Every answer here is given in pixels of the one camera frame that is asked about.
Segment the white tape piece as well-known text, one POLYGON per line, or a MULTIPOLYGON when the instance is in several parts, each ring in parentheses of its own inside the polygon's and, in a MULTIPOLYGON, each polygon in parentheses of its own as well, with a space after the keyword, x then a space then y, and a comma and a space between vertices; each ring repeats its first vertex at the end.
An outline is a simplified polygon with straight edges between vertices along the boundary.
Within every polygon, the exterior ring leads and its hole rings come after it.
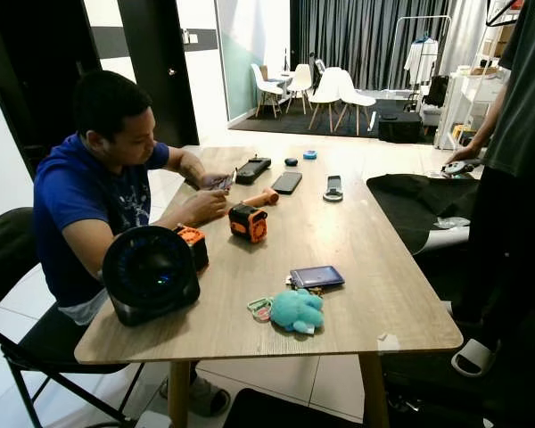
POLYGON ((378 337, 376 338, 376 350, 379 354, 399 353, 401 346, 399 346, 397 335, 389 332, 378 334, 378 337))

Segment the white hanging shirt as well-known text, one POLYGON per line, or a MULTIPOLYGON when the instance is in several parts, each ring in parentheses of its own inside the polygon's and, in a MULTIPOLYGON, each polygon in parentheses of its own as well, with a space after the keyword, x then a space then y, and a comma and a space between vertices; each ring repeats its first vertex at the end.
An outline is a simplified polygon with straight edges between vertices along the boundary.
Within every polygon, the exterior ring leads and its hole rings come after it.
POLYGON ((438 52, 439 42, 433 37, 411 42, 407 47, 407 59, 403 65, 409 85, 422 85, 433 78, 438 52))

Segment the white dining chair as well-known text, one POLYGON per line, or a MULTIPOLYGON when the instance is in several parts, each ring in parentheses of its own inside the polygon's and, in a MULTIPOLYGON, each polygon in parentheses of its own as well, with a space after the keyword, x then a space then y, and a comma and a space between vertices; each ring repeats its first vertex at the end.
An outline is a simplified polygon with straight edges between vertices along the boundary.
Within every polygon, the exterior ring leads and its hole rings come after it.
POLYGON ((280 102, 284 100, 285 90, 284 82, 280 80, 270 80, 265 75, 265 68, 262 65, 250 65, 252 78, 256 87, 256 117, 263 113, 264 110, 271 110, 273 118, 278 119, 280 114, 280 102))
POLYGON ((287 87, 287 91, 291 94, 291 101, 301 105, 304 114, 307 114, 307 109, 311 105, 309 98, 312 95, 313 85, 311 66, 306 62, 301 62, 293 70, 292 80, 287 87))
POLYGON ((327 114, 329 130, 335 130, 335 123, 333 123, 335 103, 341 100, 340 86, 342 77, 344 77, 345 74, 346 72, 342 68, 328 68, 322 73, 319 85, 314 89, 314 93, 308 97, 308 101, 314 105, 312 118, 309 120, 308 130, 313 129, 314 121, 319 117, 320 110, 327 114))
POLYGON ((350 74, 346 70, 338 70, 337 72, 337 88, 338 99, 342 102, 342 108, 338 111, 338 119, 336 125, 341 125, 342 118, 348 113, 350 109, 356 112, 356 135, 360 135, 360 127, 362 119, 364 119, 364 109, 373 107, 377 99, 371 96, 366 96, 354 86, 350 74))

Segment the black door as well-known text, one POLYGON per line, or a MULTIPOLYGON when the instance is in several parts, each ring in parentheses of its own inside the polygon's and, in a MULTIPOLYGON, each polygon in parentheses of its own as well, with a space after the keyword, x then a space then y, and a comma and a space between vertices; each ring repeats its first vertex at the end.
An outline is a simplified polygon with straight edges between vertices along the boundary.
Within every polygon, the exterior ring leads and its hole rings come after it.
POLYGON ((151 98, 158 142, 199 145, 177 0, 118 0, 136 83, 151 98))

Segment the black bag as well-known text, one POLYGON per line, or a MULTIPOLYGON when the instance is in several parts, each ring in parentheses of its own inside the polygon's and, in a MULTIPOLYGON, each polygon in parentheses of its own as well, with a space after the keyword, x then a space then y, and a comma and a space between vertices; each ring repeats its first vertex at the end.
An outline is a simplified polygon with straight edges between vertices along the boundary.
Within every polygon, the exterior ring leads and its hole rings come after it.
POLYGON ((449 75, 434 75, 428 83, 428 91, 423 97, 426 105, 443 107, 446 102, 446 93, 448 91, 450 77, 449 75))

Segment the black cloth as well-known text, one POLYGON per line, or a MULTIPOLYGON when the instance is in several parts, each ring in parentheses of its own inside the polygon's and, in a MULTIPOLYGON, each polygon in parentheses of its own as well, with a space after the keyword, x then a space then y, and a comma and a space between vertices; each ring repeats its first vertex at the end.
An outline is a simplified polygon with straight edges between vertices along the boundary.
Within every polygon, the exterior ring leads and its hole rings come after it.
POLYGON ((475 178, 415 174, 371 177, 366 187, 410 253, 419 254, 470 241, 475 178))

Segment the round black desk fan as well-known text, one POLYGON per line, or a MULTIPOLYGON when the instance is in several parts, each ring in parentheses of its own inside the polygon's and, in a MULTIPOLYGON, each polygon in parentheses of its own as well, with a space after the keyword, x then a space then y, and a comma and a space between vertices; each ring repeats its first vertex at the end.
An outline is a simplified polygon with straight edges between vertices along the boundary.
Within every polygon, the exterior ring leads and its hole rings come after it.
POLYGON ((200 298, 193 253, 175 228, 130 228, 105 253, 101 282, 122 325, 144 325, 200 298))

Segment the seated man in blue shirt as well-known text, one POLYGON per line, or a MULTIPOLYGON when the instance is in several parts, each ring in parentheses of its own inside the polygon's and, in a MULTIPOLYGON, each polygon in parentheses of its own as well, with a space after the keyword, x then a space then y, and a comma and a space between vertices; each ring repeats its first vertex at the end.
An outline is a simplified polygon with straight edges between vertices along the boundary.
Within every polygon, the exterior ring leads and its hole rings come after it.
POLYGON ((156 139, 151 99, 112 70, 84 75, 73 93, 75 134, 38 163, 34 178, 37 257, 56 307, 88 327, 107 301, 102 260, 122 232, 150 224, 154 169, 181 175, 193 197, 162 213, 168 229, 226 215, 228 191, 206 189, 194 154, 156 139))

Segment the black storage box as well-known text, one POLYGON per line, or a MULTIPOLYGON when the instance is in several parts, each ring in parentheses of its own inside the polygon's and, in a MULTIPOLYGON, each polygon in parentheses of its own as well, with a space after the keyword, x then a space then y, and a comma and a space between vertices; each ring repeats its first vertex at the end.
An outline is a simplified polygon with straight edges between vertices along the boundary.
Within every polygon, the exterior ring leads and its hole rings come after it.
POLYGON ((395 144, 419 144, 423 122, 414 111, 381 111, 376 120, 379 140, 395 144))

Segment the white shelf unit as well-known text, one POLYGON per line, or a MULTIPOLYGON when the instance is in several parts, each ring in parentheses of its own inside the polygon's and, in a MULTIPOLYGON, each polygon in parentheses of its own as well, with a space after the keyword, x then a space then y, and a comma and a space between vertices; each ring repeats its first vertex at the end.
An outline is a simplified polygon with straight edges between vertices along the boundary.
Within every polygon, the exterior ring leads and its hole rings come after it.
POLYGON ((433 146, 455 151, 471 142, 488 117, 488 110, 507 77, 499 68, 459 66, 449 73, 433 146))

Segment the white clothes rack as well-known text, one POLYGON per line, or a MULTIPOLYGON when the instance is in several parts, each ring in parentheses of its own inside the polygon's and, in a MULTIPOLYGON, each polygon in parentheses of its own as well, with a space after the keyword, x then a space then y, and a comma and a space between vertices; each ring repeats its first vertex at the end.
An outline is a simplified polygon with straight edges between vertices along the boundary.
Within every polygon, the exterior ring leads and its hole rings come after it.
POLYGON ((444 44, 451 26, 451 18, 448 15, 419 15, 398 17, 395 21, 394 36, 391 44, 390 64, 387 66, 387 74, 384 78, 383 90, 393 94, 421 94, 422 85, 411 86, 407 82, 407 73, 403 65, 407 59, 407 47, 424 37, 433 37, 439 42, 438 60, 436 60, 434 75, 439 73, 441 56, 444 53, 444 44))

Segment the standing person in dark shirt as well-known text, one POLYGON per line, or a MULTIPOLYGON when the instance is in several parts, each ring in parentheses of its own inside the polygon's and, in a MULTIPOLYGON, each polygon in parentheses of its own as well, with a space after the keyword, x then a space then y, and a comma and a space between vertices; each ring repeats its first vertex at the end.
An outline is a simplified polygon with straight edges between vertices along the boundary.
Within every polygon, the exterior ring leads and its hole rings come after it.
POLYGON ((490 371, 501 340, 535 298, 535 0, 524 0, 500 65, 509 77, 453 161, 483 164, 470 225, 468 275, 452 318, 478 326, 452 356, 463 376, 490 371))

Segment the orange and black box device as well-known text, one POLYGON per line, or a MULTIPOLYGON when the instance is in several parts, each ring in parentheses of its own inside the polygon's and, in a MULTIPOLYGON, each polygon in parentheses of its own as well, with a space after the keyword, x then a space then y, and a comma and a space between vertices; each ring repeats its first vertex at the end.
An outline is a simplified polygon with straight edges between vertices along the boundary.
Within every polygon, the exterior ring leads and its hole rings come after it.
POLYGON ((175 232, 189 246, 189 249, 193 253, 193 267, 195 272, 201 275, 203 270, 208 267, 208 250, 205 234, 197 228, 183 225, 177 226, 175 232))

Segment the black oblong case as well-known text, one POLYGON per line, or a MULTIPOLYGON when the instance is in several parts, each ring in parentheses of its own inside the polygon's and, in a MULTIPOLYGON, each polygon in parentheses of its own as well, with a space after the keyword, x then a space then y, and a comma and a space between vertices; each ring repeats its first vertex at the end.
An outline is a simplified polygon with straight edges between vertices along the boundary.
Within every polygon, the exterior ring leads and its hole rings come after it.
POLYGON ((234 181, 239 185, 251 186, 270 168, 272 160, 263 156, 254 156, 247 160, 243 166, 236 169, 234 181))

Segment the black smartphone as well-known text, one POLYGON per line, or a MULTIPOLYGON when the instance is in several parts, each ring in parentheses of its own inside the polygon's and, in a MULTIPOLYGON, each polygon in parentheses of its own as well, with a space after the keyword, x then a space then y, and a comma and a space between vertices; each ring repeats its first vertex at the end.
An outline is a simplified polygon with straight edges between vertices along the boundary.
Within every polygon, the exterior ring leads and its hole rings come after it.
POLYGON ((299 187, 302 178, 300 172, 284 172, 272 184, 272 189, 278 194, 291 195, 299 187))

